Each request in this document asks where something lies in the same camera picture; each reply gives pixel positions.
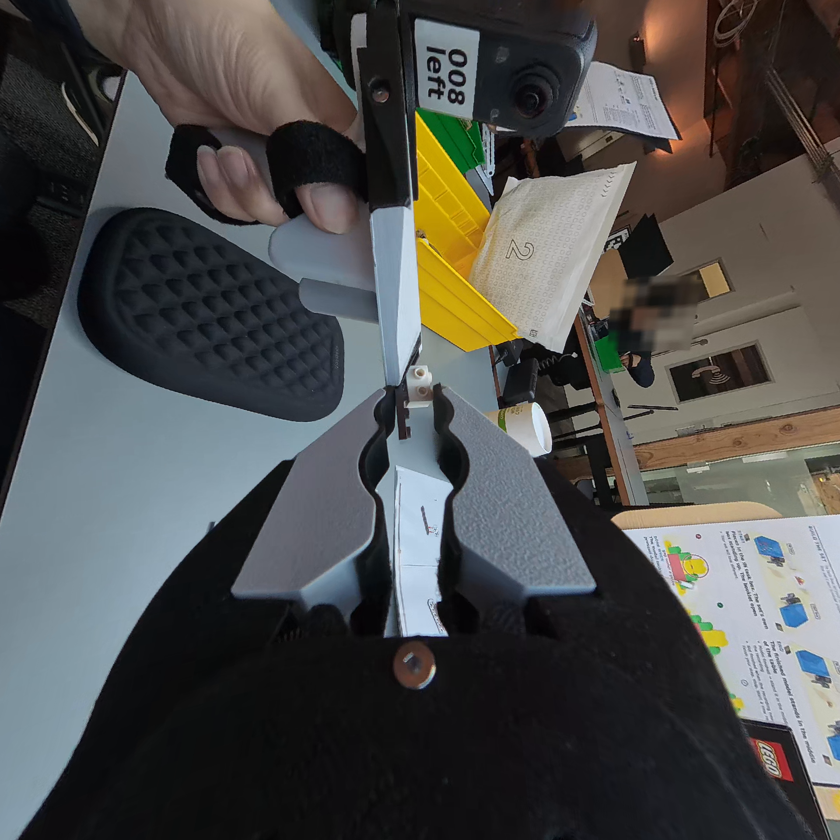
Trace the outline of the green plastic bin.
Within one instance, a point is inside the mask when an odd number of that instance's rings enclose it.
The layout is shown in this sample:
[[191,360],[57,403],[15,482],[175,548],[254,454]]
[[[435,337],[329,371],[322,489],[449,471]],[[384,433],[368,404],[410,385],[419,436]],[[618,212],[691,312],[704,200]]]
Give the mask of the green plastic bin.
[[486,156],[479,122],[421,108],[416,110],[416,114],[424,121],[462,174],[485,165]]

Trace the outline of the yellow plastic bin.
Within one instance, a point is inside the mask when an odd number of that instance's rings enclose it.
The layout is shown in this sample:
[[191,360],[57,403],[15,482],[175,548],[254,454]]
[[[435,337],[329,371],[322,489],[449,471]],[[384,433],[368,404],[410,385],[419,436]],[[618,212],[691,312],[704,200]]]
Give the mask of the yellow plastic bin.
[[423,326],[466,352],[516,339],[515,325],[469,283],[490,213],[418,114],[416,160],[414,221]]

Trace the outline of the black lego set box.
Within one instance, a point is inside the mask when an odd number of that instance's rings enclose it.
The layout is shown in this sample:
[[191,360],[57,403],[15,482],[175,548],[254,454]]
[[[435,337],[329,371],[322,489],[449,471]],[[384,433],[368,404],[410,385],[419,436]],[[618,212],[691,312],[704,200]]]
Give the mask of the black lego set box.
[[816,838],[831,839],[793,732],[781,724],[741,718],[753,750]]

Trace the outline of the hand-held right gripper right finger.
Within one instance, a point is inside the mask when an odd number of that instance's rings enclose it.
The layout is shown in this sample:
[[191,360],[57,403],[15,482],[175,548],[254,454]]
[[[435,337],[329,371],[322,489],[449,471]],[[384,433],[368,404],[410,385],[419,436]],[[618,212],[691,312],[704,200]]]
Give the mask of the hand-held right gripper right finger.
[[434,387],[444,504],[438,586],[473,607],[586,595],[595,580],[528,451],[448,386]]

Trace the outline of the person's left hand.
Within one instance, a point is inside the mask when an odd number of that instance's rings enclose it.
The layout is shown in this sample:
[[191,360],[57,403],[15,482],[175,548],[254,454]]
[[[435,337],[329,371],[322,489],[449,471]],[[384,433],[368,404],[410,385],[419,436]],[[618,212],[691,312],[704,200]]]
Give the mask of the person's left hand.
[[[297,121],[347,133],[356,110],[327,69],[265,1],[69,1],[88,43],[143,84],[173,125],[269,135]],[[221,214],[278,227],[287,216],[246,150],[202,145],[196,173]],[[297,189],[315,227],[347,233],[358,218],[351,190]]]

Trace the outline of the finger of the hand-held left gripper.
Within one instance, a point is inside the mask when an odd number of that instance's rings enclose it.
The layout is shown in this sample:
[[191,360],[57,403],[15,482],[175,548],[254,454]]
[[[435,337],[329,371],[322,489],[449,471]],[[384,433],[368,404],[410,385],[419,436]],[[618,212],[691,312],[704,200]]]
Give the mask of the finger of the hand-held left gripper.
[[385,384],[397,387],[422,347],[414,213],[371,206],[370,223]]

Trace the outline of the printed instruction sheet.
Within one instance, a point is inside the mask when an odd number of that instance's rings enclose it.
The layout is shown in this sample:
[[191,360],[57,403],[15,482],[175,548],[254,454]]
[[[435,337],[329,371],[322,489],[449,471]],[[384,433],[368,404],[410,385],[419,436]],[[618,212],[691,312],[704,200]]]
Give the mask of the printed instruction sheet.
[[565,128],[614,130],[663,143],[682,140],[656,80],[593,61]]
[[625,531],[688,613],[742,717],[791,730],[839,783],[839,517]]

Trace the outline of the black textured pad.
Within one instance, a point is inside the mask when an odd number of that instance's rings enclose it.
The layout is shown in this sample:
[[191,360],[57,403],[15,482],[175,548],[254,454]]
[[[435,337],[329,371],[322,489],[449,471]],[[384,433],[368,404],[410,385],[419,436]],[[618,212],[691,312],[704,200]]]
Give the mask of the black textured pad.
[[77,310],[102,356],[168,391],[296,423],[341,402],[339,321],[191,219],[150,207],[112,216],[89,251]]

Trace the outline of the paper cup with green band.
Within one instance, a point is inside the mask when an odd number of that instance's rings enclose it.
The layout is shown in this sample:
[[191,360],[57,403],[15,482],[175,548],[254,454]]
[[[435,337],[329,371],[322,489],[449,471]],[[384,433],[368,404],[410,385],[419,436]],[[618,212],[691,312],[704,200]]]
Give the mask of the paper cup with green band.
[[525,402],[484,414],[537,458],[552,452],[553,436],[547,416],[535,402]]

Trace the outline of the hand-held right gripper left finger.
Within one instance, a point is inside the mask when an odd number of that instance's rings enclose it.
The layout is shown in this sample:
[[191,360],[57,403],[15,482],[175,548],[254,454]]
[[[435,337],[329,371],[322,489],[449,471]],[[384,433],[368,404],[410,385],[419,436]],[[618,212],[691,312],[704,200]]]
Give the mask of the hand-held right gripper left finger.
[[391,552],[382,498],[395,393],[373,392],[294,459],[233,584],[238,599],[352,614],[386,606]]

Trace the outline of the white paper bag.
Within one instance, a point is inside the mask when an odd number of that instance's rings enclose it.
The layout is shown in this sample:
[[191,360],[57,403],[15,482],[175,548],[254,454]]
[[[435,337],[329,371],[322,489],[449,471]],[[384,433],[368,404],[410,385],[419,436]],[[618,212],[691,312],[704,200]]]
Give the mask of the white paper bag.
[[635,167],[507,179],[469,283],[524,339],[564,348]]

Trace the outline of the black framed marker sign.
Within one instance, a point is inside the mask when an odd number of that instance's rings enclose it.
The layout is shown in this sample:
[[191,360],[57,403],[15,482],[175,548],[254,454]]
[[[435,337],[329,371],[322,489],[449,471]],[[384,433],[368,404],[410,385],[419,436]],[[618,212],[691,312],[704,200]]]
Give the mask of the black framed marker sign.
[[645,214],[632,229],[612,234],[604,252],[617,251],[630,280],[656,277],[674,264],[655,214]]

